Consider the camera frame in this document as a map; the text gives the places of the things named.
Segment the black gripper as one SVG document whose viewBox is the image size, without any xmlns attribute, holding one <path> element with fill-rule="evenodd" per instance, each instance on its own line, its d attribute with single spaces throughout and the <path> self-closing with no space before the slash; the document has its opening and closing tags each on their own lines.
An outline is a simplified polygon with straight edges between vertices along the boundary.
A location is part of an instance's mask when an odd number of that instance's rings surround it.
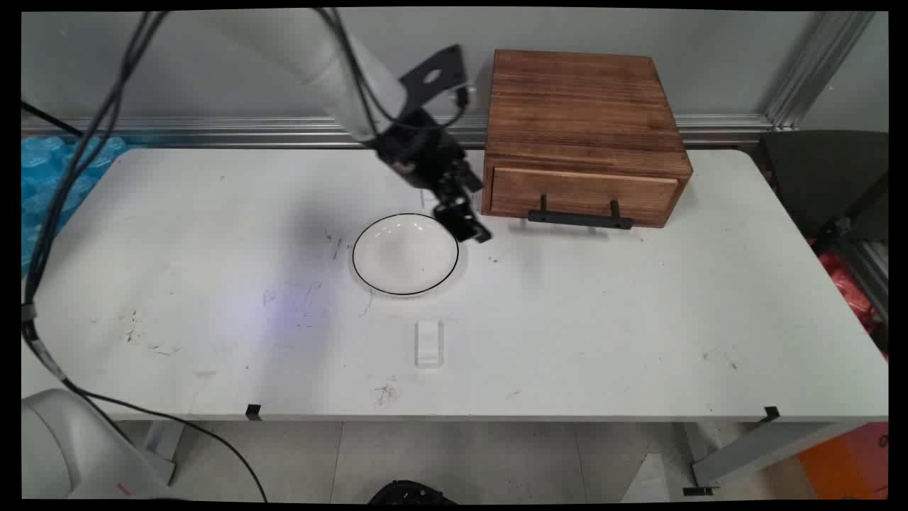
<svg viewBox="0 0 908 511">
<path fill-rule="evenodd" d="M 428 189 L 437 199 L 433 217 L 457 241 L 485 243 L 491 233 L 477 219 L 472 195 L 483 184 L 466 161 L 466 152 L 424 109 L 405 118 L 415 129 L 392 125 L 372 140 L 377 157 L 406 183 Z"/>
</svg>

